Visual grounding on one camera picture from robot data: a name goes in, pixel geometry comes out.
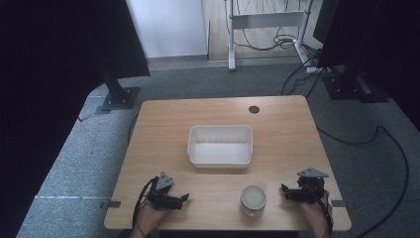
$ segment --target person's hand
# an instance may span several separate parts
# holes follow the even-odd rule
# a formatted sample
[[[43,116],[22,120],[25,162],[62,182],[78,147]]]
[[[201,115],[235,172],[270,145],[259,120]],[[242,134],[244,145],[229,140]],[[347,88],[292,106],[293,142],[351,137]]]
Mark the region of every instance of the person's hand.
[[[144,203],[145,205],[140,209],[137,216],[132,238],[146,238],[144,236],[147,236],[151,231],[155,230],[163,218],[170,212],[167,209],[154,209],[147,198]]]
[[[321,201],[324,202],[325,206],[328,207],[330,214],[333,210],[333,207],[328,204],[328,197],[330,192],[325,190],[325,195],[322,197]],[[305,220],[308,222],[311,227],[312,232],[314,233],[315,238],[326,238],[330,237],[328,230],[328,222],[325,219],[324,211],[318,202],[308,203],[308,202],[298,202],[299,207],[305,217]]]

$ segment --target cup lid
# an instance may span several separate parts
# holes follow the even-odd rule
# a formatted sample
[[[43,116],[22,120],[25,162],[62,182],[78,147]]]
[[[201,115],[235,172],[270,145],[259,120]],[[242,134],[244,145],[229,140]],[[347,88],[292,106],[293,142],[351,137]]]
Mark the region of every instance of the cup lid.
[[[265,192],[256,185],[247,186],[242,192],[241,203],[248,209],[260,210],[265,207]]]

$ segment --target gray carpet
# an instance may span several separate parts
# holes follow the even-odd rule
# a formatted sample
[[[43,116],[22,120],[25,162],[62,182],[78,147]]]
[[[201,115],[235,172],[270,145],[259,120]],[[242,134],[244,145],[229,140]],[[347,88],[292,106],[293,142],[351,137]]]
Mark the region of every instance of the gray carpet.
[[[120,231],[104,227],[106,210],[100,206],[113,193],[127,151],[130,124],[144,101],[279,95],[297,67],[283,64],[238,66],[235,72],[226,67],[152,71],[151,77],[120,79],[123,86],[140,87],[141,93],[133,110],[105,115],[95,115],[108,92],[104,85],[98,87],[87,97],[80,112],[83,121],[74,123],[18,237],[116,237]],[[300,70],[293,78],[304,75]],[[306,95],[314,80],[315,76],[311,77],[293,94]],[[292,81],[285,91],[290,90]],[[381,125],[399,142],[410,168],[406,194],[392,216],[366,237],[418,237],[420,133],[395,102],[333,101],[319,80],[308,103],[316,125],[336,137],[367,141]],[[353,222],[351,230],[334,232],[334,237],[356,237],[375,225],[397,201],[404,186],[404,159],[381,131],[366,146],[346,145],[322,133],[320,137]],[[310,233],[300,232],[299,237],[310,237]]]

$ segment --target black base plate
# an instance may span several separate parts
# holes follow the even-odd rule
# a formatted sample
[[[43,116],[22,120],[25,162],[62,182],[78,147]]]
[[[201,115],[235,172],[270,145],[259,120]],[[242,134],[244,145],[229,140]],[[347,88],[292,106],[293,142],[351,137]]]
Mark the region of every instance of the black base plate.
[[[123,100],[115,100],[112,98],[111,94],[108,93],[104,103],[102,104],[101,110],[111,111],[133,109],[136,97],[141,89],[139,87],[123,87],[123,90],[125,91]]]
[[[102,110],[101,106],[98,106],[95,111],[95,115],[105,115],[111,113],[111,110]]]
[[[322,78],[325,88],[327,88],[330,98],[339,99],[360,99],[360,94],[355,91],[346,91],[340,88],[341,79],[339,76],[326,76]]]

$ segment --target black monitor stand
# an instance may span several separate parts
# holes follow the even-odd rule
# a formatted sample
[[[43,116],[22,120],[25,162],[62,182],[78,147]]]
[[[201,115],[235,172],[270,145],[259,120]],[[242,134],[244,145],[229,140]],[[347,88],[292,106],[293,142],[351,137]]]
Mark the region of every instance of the black monitor stand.
[[[383,90],[377,88],[362,72],[366,65],[366,53],[371,42],[371,34],[379,21],[386,4],[379,1],[371,12],[361,35],[355,42],[355,49],[350,53],[344,72],[338,76],[323,77],[323,81],[331,99],[359,99],[361,102],[385,102],[389,97]]]
[[[95,58],[95,66],[103,78],[109,93],[102,106],[98,108],[96,114],[106,114],[111,110],[130,110],[133,109],[136,97],[140,92],[139,87],[122,87],[116,78],[112,78],[104,63]]]

